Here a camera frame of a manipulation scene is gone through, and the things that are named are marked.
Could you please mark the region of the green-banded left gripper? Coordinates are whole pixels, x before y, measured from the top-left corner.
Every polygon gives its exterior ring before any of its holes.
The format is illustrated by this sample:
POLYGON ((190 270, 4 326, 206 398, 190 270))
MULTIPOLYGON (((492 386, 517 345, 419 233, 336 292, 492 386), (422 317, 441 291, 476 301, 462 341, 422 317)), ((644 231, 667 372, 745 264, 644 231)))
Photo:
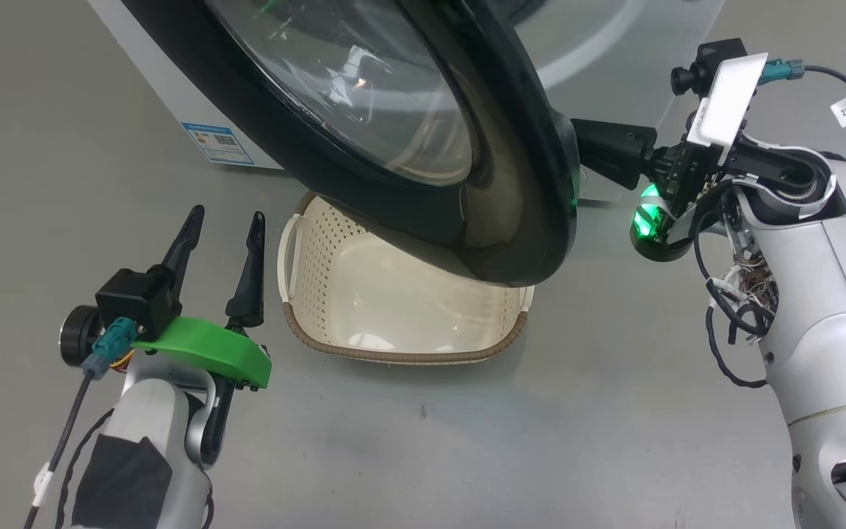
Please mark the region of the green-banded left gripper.
MULTIPOLYGON (((190 254, 200 239, 205 208, 195 205, 169 245, 162 265, 172 272, 172 294, 178 297, 190 254)), ((232 299, 225 306, 226 328, 188 316, 178 316, 154 341, 137 339, 132 348, 155 350, 172 359, 221 375, 249 388, 265 389, 272 361, 264 348, 231 329, 256 328, 264 322, 265 215, 256 212, 246 237, 246 259, 232 299)))

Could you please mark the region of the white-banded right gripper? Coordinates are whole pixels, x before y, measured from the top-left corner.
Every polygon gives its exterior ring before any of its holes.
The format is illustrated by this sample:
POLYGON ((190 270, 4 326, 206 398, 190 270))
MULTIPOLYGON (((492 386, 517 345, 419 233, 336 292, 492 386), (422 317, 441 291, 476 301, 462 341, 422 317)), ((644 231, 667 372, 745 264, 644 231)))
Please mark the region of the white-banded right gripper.
POLYGON ((768 54, 746 54, 720 64, 706 98, 679 144, 658 148, 654 127, 574 118, 581 165, 625 190, 644 175, 644 191, 632 217, 632 247, 654 262, 685 255, 701 230, 701 216, 715 207, 724 165, 737 140, 768 54))

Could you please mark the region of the black round glass washer door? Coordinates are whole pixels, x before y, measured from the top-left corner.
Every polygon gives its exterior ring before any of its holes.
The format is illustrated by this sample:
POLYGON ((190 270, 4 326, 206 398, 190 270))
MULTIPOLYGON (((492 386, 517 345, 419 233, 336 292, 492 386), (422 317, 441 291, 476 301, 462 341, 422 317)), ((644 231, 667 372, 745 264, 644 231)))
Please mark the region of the black round glass washer door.
POLYGON ((576 231, 573 128, 485 0, 122 0, 256 146, 367 231, 532 286, 576 231))

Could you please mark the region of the white washing machine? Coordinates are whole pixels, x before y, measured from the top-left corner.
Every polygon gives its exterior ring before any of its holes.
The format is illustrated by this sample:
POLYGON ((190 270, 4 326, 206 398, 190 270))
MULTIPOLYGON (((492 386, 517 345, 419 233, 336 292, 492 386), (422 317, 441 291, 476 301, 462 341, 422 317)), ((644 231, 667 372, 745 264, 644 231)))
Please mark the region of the white washing machine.
MULTIPOLYGON (((281 170, 253 137, 254 129, 275 128, 269 118, 239 124, 168 57, 124 0, 88 2, 179 125, 231 128, 254 160, 245 167, 281 170)), ((513 27, 555 112, 646 126, 667 115, 669 71, 693 56, 724 6, 724 0, 481 2, 513 27)), ((419 181, 456 177, 472 164, 463 110, 397 0, 174 0, 174 6, 176 20, 188 7, 214 10, 251 51, 259 73, 278 81, 329 137, 370 162, 419 181)))

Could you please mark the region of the cream perforated laundry basket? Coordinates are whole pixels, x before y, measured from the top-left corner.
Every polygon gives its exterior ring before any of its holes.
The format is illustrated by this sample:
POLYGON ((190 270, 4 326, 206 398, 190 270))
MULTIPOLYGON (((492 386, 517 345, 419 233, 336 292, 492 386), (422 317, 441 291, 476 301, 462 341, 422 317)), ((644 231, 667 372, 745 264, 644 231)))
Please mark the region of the cream perforated laundry basket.
POLYGON ((281 234, 276 281, 293 335, 376 364, 477 364, 526 327, 533 287, 479 284, 432 267, 306 193, 281 234))

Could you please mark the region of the blue white energy label sticker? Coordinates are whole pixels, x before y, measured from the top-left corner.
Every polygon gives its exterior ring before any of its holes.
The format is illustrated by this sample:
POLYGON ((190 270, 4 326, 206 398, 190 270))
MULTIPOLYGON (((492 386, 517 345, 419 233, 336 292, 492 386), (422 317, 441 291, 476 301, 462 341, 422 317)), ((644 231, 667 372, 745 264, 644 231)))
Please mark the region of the blue white energy label sticker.
POLYGON ((181 123, 181 126, 211 163, 254 165, 231 128, 196 123, 181 123))

